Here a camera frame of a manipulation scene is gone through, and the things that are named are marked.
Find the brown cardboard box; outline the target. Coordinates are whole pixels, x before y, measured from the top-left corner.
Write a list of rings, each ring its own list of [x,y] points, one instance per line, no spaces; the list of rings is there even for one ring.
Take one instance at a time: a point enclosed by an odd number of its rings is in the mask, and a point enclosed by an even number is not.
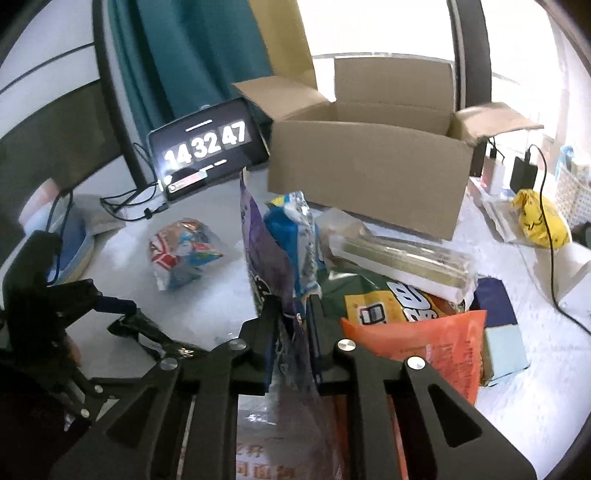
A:
[[[502,102],[457,109],[452,66],[335,60],[335,99],[280,76],[238,83],[270,117],[267,188],[436,239],[456,229],[474,149],[535,123]]]

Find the red white snack bag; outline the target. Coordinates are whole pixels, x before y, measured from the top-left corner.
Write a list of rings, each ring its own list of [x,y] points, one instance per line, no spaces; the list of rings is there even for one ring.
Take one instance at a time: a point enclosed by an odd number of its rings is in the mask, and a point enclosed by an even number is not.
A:
[[[197,280],[209,264],[228,255],[228,246],[195,219],[173,222],[148,239],[148,256],[159,291],[176,290]]]

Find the white woven basket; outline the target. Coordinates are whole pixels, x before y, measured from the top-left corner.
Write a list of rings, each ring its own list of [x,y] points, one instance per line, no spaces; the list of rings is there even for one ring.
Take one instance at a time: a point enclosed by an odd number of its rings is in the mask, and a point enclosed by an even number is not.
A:
[[[558,165],[555,205],[571,229],[590,221],[590,166],[575,164],[575,173]]]

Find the yellow plastic bag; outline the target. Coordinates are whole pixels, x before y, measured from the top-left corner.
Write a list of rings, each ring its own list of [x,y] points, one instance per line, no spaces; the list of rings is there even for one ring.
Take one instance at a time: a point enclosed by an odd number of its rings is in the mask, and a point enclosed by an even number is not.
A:
[[[518,210],[518,222],[526,238],[535,245],[549,249],[561,248],[571,240],[568,225],[554,205],[532,189],[520,190],[513,206]]]

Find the purple snack bag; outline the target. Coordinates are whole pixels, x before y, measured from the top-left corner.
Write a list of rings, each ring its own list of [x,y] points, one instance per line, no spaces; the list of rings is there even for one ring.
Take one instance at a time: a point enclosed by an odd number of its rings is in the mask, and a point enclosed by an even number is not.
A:
[[[266,296],[276,296],[283,305],[270,385],[271,412],[283,440],[270,452],[271,475],[274,479],[342,479],[346,468],[332,411],[318,395],[311,374],[305,309],[301,311],[294,294],[294,271],[263,222],[270,202],[259,205],[249,191],[248,179],[249,172],[242,170],[240,220],[253,301],[261,308]]]

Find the blue white snack bag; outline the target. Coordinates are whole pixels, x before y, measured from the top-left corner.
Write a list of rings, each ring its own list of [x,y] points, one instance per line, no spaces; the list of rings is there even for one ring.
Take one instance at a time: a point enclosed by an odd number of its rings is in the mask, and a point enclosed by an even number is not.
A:
[[[308,297],[322,295],[318,284],[318,233],[311,207],[301,191],[276,197],[267,204],[263,222],[286,252],[294,271],[294,294],[301,311]]]

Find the teal curtain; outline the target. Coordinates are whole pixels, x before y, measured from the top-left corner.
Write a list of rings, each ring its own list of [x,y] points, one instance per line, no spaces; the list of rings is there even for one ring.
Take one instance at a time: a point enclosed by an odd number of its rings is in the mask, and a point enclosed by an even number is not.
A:
[[[246,1],[110,1],[108,19],[135,127],[148,134],[238,97],[273,73]]]

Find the clear pack of biscuits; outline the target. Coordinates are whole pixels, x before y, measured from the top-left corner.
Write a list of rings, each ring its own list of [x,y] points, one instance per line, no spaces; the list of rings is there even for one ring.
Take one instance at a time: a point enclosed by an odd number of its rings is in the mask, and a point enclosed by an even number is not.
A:
[[[331,208],[315,219],[321,250],[332,262],[349,262],[415,287],[457,306],[471,305],[477,288],[473,257],[440,245],[370,233],[362,221]]]

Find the black tablet showing clock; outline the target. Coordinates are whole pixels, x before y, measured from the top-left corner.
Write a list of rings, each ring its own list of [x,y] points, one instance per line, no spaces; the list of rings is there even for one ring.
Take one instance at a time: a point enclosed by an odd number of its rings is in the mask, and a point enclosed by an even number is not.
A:
[[[176,119],[147,135],[167,202],[174,203],[269,159],[252,108],[243,98]]]

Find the green yellow snack bag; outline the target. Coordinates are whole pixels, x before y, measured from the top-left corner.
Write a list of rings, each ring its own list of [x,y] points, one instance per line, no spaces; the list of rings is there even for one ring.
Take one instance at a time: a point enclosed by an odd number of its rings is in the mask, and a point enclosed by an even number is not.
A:
[[[444,299],[360,268],[324,270],[318,284],[325,313],[356,325],[419,322],[460,312]]]

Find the yellow curtain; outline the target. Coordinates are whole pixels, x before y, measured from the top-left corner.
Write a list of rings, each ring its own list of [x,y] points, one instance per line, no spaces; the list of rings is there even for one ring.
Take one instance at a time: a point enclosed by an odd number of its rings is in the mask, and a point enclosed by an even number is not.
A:
[[[285,77],[317,89],[304,23],[296,0],[249,0],[259,26],[271,69]]]

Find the dark blue box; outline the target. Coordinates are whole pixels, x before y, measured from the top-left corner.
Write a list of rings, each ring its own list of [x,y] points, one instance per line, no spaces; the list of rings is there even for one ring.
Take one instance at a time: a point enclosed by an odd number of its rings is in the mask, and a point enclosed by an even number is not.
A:
[[[481,385],[493,387],[527,370],[531,363],[504,283],[494,277],[481,277],[470,309],[486,312]]]

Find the orange snack bag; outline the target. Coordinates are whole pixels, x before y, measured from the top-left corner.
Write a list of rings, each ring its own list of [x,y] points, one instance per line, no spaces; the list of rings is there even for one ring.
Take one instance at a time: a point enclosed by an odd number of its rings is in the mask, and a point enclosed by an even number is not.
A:
[[[468,311],[420,322],[356,325],[342,318],[346,337],[374,354],[403,361],[420,356],[470,404],[475,404],[481,378],[487,313]]]

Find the black power adapter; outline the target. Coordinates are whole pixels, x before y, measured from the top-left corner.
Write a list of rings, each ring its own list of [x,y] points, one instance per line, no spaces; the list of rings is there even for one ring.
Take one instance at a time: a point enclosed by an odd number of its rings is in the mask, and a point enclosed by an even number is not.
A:
[[[530,152],[527,152],[524,157],[516,156],[510,180],[510,189],[515,194],[520,190],[533,189],[537,174],[538,166],[531,161]]]

